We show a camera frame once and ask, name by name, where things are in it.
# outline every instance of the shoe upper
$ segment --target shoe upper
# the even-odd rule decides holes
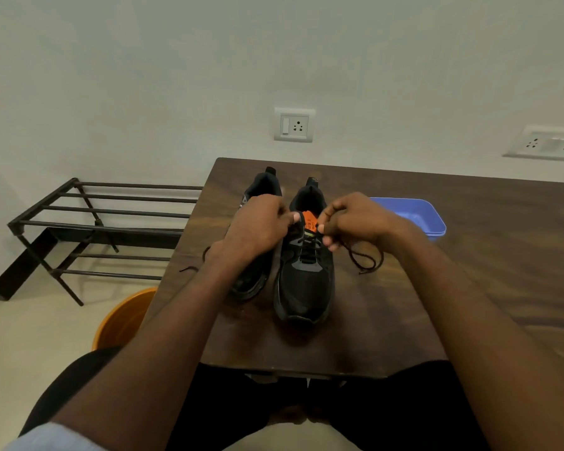
[[[301,219],[289,228],[280,254],[278,295],[288,319],[317,322],[334,295],[332,253],[317,232],[317,217],[325,207],[312,178],[290,204]]]
[[[240,207],[253,196],[265,194],[282,196],[282,190],[275,174],[276,170],[269,166],[264,173],[257,174],[253,183],[244,192]],[[232,294],[246,300],[259,293],[264,285],[263,277],[265,276],[266,279],[272,268],[273,255],[274,252],[269,251],[255,258],[234,282],[231,289]]]

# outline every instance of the person's left arm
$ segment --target person's left arm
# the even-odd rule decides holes
[[[251,198],[188,285],[52,421],[110,451],[164,449],[226,293],[296,219],[278,196]]]

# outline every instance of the black metal rack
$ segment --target black metal rack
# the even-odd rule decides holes
[[[143,261],[169,261],[166,257],[156,257],[156,256],[126,256],[126,255],[109,255],[109,254],[85,254],[85,250],[91,243],[104,243],[102,241],[97,241],[97,235],[104,233],[106,236],[106,242],[113,247],[116,253],[119,253],[119,249],[115,244],[114,236],[117,235],[144,235],[144,236],[160,236],[165,237],[169,240],[171,238],[177,239],[181,236],[183,229],[167,229],[167,228],[117,228],[117,227],[107,227],[103,224],[102,220],[98,214],[116,214],[116,215],[139,215],[139,216],[155,216],[155,217],[171,217],[171,218],[190,218],[190,214],[186,213],[169,213],[169,212],[143,212],[139,210],[119,210],[119,209],[97,209],[90,202],[92,199],[101,200],[125,200],[125,201],[154,201],[161,203],[196,203],[197,199],[188,198],[170,198],[170,197],[153,197],[153,196],[123,196],[123,195],[106,195],[106,194],[96,194],[96,193],[86,193],[84,186],[95,186],[95,187],[117,187],[117,188],[143,188],[143,189],[156,189],[156,190],[202,190],[203,187],[200,186],[183,186],[183,185],[152,185],[152,184],[139,184],[139,183],[108,183],[108,182],[83,182],[77,178],[68,180],[59,188],[54,190],[48,196],[41,199],[39,202],[31,206],[28,210],[23,212],[21,215],[13,219],[8,227],[11,232],[17,236],[17,238],[25,246],[26,250],[30,255],[41,264],[46,271],[60,283],[60,285],[65,288],[69,295],[75,300],[79,305],[83,305],[83,302],[77,297],[75,292],[65,283],[61,276],[64,273],[74,274],[74,275],[93,275],[97,277],[115,277],[115,278],[135,278],[143,280],[161,280],[161,277],[156,275],[136,275],[131,273],[115,273],[115,272],[94,272],[94,271],[80,271],[75,269],[69,269],[71,264],[78,258],[108,258],[108,259],[121,259],[121,260],[143,260]],[[71,193],[70,191],[76,189],[77,192]],[[88,208],[84,207],[68,207],[62,205],[52,205],[57,199],[61,197],[72,197],[72,198],[82,198]],[[69,224],[60,222],[47,222],[33,220],[38,213],[43,210],[58,210],[63,212],[87,212],[91,213],[94,217],[94,225],[81,225],[81,224]],[[69,255],[58,265],[58,267],[50,266],[43,257],[41,257],[33,248],[32,244],[23,235],[25,226],[41,226],[47,228],[62,228],[66,230],[77,230],[80,232],[89,233],[77,244],[77,246],[69,253]]]

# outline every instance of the orange shoe tongue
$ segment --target orange shoe tongue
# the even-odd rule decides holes
[[[311,231],[315,234],[317,232],[316,216],[310,210],[307,210],[303,212],[303,219],[305,220],[305,231]]]

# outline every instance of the black shoe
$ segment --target black shoe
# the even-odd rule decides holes
[[[255,181],[242,196],[240,207],[245,205],[253,196],[268,194],[282,196],[276,170],[269,166],[265,168],[264,173],[256,175]],[[273,257],[274,250],[271,250],[255,258],[236,279],[230,294],[238,301],[248,301],[256,296],[268,280]]]
[[[332,253],[317,232],[317,217],[326,207],[317,180],[307,179],[290,203],[301,219],[282,242],[274,285],[274,309],[282,321],[315,324],[326,319],[334,297]]]

